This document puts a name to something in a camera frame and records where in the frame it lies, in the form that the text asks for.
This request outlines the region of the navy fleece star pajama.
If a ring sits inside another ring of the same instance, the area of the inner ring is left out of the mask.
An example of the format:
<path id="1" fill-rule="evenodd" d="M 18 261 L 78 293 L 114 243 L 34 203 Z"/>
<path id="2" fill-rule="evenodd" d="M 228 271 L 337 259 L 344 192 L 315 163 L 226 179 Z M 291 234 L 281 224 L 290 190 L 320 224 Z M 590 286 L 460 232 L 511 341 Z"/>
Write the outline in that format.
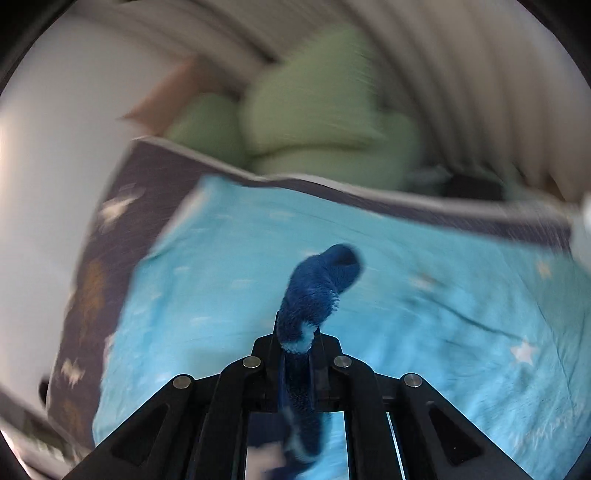
<path id="1" fill-rule="evenodd" d="M 337 244 L 305 259 L 290 276 L 274 328 L 281 349 L 277 407 L 283 464 L 264 472 L 264 479 L 296 479 L 322 455 L 328 419 L 315 406 L 311 347 L 322 324 L 338 310 L 339 297 L 361 272 L 356 250 Z"/>

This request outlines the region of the light blue star quilt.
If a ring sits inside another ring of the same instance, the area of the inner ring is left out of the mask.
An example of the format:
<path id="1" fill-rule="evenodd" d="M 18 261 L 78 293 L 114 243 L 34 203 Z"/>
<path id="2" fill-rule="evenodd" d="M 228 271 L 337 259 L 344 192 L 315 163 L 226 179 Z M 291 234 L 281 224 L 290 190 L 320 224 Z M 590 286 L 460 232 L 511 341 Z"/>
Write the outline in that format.
<path id="1" fill-rule="evenodd" d="M 535 479 L 590 438 L 590 274 L 552 247 L 424 225 L 217 176 L 134 268 L 95 442 L 179 374 L 270 334 L 292 275 L 322 332 L 377 373 L 417 373 Z"/>

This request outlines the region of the dark deer pattern mattress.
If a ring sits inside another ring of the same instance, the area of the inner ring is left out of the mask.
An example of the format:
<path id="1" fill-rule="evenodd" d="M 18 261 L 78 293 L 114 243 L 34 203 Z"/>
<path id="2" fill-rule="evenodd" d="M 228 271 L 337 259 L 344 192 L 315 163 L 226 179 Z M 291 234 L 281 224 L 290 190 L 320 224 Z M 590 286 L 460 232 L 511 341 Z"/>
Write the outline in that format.
<path id="1" fill-rule="evenodd" d="M 91 223 L 49 380 L 50 424 L 78 451 L 93 449 L 103 353 L 114 333 L 136 264 L 147 254 L 185 196 L 206 174 L 253 187 L 280 187 L 367 212 L 481 235 L 569 247 L 573 207 L 553 198 L 487 202 L 433 198 L 346 185 L 318 177 L 257 177 L 154 137 L 132 142 L 104 198 L 131 196 L 110 227 Z"/>

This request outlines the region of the green pillow back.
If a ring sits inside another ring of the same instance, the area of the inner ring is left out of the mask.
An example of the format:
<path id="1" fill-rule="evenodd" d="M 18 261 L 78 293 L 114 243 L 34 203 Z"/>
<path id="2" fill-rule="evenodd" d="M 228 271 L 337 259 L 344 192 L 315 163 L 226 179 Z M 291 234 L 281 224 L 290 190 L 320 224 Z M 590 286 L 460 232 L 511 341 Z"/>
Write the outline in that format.
<path id="1" fill-rule="evenodd" d="M 239 125 L 238 103 L 219 94 L 195 97 L 162 137 L 238 168 L 249 162 Z"/>

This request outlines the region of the green pillow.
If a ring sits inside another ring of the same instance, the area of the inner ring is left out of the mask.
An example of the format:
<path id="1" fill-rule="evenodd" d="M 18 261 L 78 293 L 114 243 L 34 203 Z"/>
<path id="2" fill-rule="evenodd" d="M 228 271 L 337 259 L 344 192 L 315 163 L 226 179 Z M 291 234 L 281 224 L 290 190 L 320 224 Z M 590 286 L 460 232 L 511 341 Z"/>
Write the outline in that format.
<path id="1" fill-rule="evenodd" d="M 162 137 L 238 168 L 249 162 L 239 125 L 238 103 L 219 94 L 195 97 Z"/>
<path id="2" fill-rule="evenodd" d="M 375 52 L 351 25 L 312 35 L 245 90 L 240 124 L 256 155 L 362 147 L 381 138 Z"/>

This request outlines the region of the green pillow front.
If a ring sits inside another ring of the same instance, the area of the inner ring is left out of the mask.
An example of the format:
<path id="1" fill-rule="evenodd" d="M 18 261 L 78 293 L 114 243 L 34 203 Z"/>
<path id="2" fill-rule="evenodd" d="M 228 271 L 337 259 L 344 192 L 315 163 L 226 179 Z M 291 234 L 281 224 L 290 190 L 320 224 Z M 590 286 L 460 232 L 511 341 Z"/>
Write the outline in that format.
<path id="1" fill-rule="evenodd" d="M 240 124 L 256 155 L 362 147 L 381 138 L 375 52 L 351 25 L 312 35 L 245 90 Z"/>

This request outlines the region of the beige pillow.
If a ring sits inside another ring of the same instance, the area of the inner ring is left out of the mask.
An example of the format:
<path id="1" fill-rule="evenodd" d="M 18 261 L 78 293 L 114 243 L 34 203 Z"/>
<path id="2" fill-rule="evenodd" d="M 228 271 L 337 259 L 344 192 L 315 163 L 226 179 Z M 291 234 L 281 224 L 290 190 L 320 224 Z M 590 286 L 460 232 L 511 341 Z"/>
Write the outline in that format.
<path id="1" fill-rule="evenodd" d="M 207 59 L 193 56 L 174 68 L 121 119 L 132 122 L 145 135 L 158 136 L 195 97 L 222 91 L 221 81 Z"/>

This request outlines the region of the grey pleated curtain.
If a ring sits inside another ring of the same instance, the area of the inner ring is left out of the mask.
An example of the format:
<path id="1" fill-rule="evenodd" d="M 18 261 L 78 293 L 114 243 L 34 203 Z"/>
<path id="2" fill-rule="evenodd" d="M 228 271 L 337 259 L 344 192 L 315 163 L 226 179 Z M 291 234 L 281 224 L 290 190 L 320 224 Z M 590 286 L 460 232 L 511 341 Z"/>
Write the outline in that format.
<path id="1" fill-rule="evenodd" d="M 245 167 L 256 174 L 394 190 L 407 185 L 408 170 L 429 163 L 534 189 L 554 185 L 567 201 L 590 190 L 589 84 L 520 2 L 105 1 L 97 10 L 158 48 L 204 57 L 242 99 L 329 26 L 351 25 L 366 37 L 381 138 L 264 155 L 245 140 Z"/>

